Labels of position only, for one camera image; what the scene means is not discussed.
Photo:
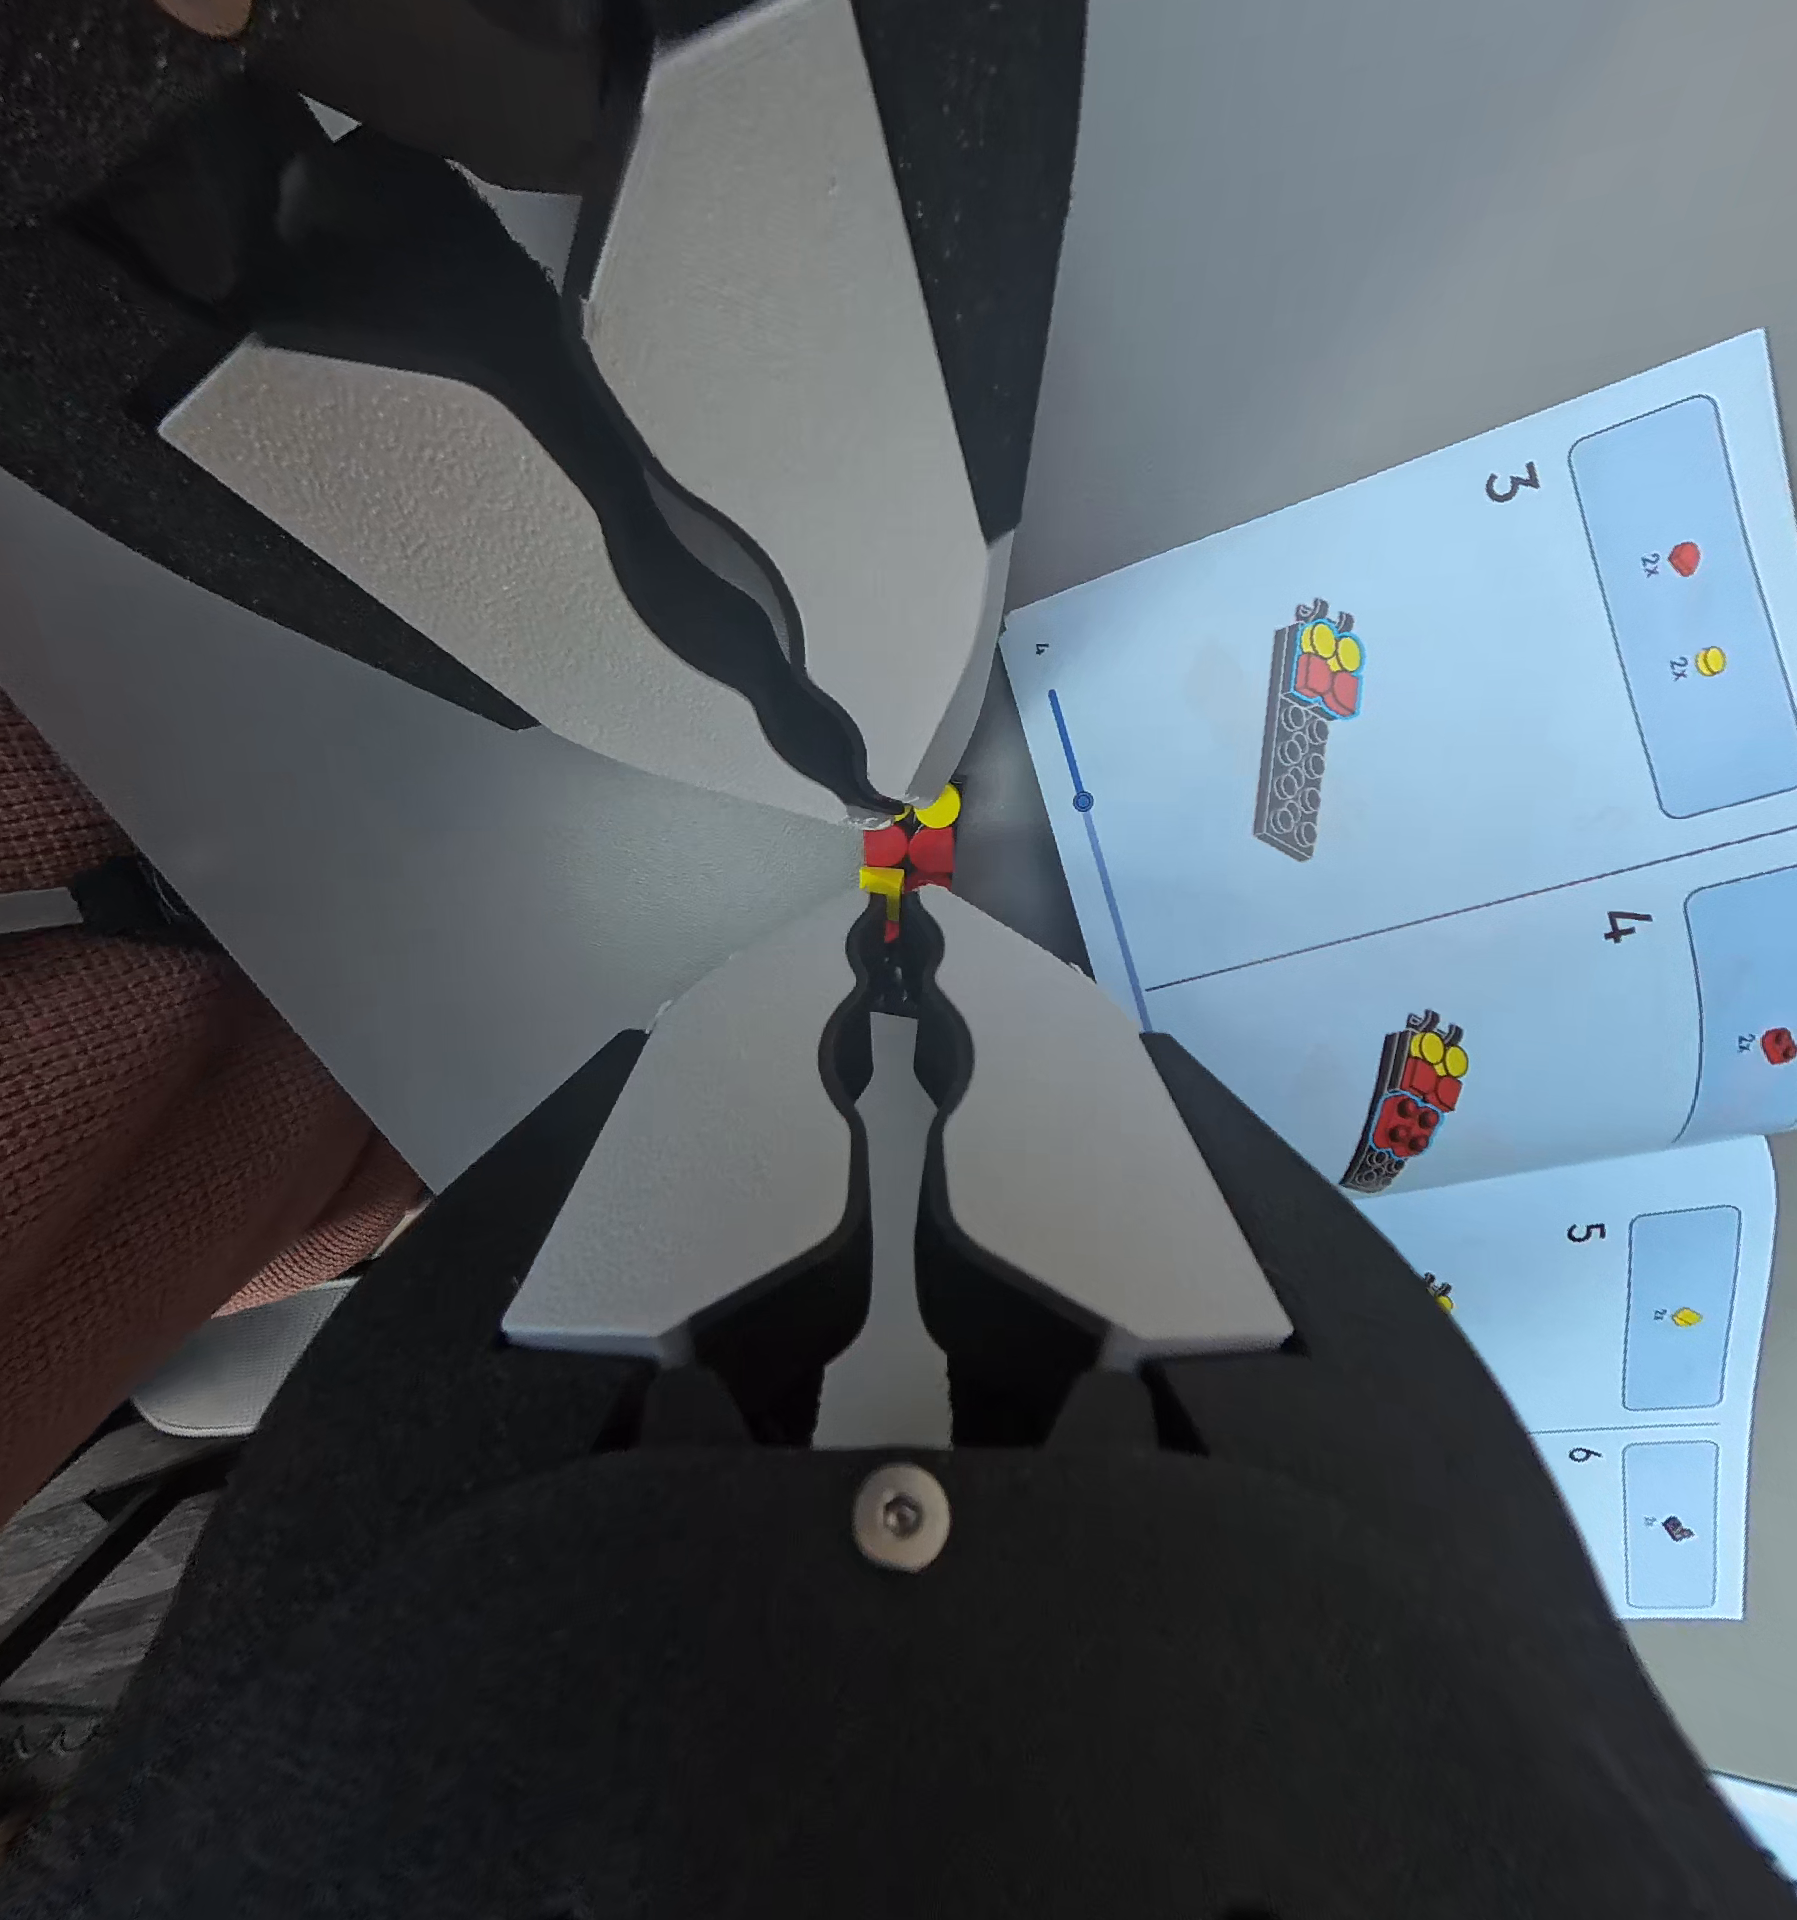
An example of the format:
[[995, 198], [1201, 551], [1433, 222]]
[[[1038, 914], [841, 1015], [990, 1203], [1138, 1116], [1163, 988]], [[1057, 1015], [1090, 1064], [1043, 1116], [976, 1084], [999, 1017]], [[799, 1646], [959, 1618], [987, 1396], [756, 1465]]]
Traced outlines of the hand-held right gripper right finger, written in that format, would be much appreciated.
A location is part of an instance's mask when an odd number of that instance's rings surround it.
[[1293, 1323], [1141, 1025], [980, 908], [915, 900], [918, 1034], [945, 1038], [940, 1214], [1118, 1369], [1272, 1354]]

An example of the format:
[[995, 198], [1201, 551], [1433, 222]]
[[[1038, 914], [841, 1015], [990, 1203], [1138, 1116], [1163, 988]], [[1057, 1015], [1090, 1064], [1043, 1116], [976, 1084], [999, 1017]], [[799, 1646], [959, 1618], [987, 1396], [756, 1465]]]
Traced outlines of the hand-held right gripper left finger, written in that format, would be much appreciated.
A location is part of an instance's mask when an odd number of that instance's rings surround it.
[[875, 958], [873, 902], [826, 900], [671, 999], [506, 1310], [514, 1347], [678, 1364], [838, 1260], [830, 1354], [854, 1339]]

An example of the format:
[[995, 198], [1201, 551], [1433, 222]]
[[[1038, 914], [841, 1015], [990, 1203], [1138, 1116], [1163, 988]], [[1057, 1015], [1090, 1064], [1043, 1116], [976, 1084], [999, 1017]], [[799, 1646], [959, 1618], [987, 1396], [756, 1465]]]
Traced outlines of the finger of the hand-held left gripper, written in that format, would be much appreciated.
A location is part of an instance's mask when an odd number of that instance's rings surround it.
[[895, 810], [775, 564], [674, 483], [473, 192], [298, 192], [182, 454], [543, 730], [826, 826]]
[[1001, 584], [849, 5], [657, 53], [583, 332], [657, 466], [772, 564], [868, 788], [932, 798]]

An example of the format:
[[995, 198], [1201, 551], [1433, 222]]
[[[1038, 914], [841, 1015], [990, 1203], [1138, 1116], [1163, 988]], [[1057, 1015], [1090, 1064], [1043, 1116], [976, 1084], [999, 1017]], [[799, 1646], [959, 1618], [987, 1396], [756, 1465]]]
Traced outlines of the small toy brick assembly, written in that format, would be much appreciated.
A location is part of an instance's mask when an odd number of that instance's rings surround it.
[[931, 803], [908, 807], [882, 826], [862, 831], [858, 885], [876, 905], [881, 929], [875, 947], [871, 1010], [889, 1018], [915, 1018], [912, 967], [906, 960], [906, 905], [912, 896], [950, 890], [958, 858], [958, 822], [964, 810], [964, 781], [952, 780]]

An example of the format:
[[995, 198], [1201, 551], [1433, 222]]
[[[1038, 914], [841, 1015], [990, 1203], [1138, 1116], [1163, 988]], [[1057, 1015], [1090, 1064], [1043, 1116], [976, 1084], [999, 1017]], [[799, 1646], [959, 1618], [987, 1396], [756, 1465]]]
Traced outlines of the grey desk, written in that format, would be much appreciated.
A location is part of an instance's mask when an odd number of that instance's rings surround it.
[[[1749, 326], [1797, 503], [1797, 5], [1092, 5], [1008, 606]], [[852, 877], [4, 473], [0, 686], [430, 1185]]]

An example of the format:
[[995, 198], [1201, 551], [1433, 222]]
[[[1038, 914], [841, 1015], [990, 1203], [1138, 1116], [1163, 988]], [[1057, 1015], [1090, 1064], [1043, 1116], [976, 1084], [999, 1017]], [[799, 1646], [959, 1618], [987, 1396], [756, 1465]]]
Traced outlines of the toy brick instruction booklet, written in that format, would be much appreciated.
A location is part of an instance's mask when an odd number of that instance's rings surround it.
[[1797, 1131], [1757, 329], [1010, 614], [1090, 969], [1407, 1256], [1623, 1618], [1737, 1622]]

